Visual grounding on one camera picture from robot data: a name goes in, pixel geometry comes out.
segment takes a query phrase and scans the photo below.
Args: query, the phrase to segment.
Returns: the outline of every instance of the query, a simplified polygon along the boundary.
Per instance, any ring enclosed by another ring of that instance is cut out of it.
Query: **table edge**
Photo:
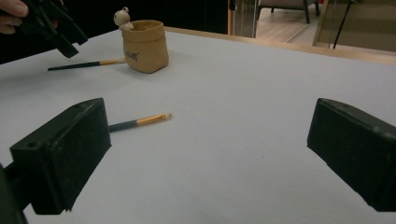
[[[230,41],[238,41],[243,43],[267,46],[267,47],[290,49],[301,52],[326,55],[330,57],[366,61],[370,63],[396,64],[396,57],[389,55],[381,55],[381,54],[374,54],[368,52],[356,52],[356,51],[350,51],[344,49],[326,49],[321,47],[298,45],[291,43],[271,42],[271,41],[249,38],[249,37],[209,33],[204,31],[188,30],[188,29],[175,28],[169,26],[165,26],[165,31],[184,34],[184,35],[197,35],[197,36],[211,37],[211,38],[224,39]]]

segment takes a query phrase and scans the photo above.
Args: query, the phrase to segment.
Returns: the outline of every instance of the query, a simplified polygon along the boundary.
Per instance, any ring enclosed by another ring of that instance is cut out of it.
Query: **brush handle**
[[[95,67],[95,66],[108,65],[108,64],[118,63],[118,62],[119,62],[119,60],[105,60],[105,61],[92,62],[92,63],[76,63],[76,64],[70,64],[70,65],[65,65],[65,66],[51,67],[48,70],[54,71],[54,70],[63,70],[63,69],[70,69],[70,68]]]

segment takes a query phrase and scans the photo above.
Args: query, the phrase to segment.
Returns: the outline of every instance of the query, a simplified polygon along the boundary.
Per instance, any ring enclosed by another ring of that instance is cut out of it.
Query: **floor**
[[[257,23],[256,38],[312,46],[318,27],[319,17],[315,15],[314,5],[310,6],[309,10],[311,23],[306,24],[303,11],[276,9],[274,13],[271,13],[269,8],[263,8]],[[296,31],[290,33],[290,30],[293,29],[296,29]],[[276,32],[275,35],[272,35],[268,32],[271,30],[283,30],[285,32]],[[396,52],[383,50],[360,49],[341,45],[338,45],[337,48],[396,56]]]

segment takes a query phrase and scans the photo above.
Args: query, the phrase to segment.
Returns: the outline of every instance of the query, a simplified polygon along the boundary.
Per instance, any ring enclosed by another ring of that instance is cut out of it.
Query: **beige pot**
[[[121,29],[128,65],[136,71],[154,73],[168,65],[165,30],[160,21],[132,21],[133,29]]]

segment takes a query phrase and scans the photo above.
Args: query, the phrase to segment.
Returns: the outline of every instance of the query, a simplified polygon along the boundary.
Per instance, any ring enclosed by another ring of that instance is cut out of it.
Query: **chair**
[[[306,23],[310,23],[308,7],[315,4],[317,16],[320,14],[318,0],[259,0],[257,5],[256,20],[260,17],[260,12],[264,7],[271,8],[271,13],[274,12],[274,8],[282,9],[294,9],[305,11]]]

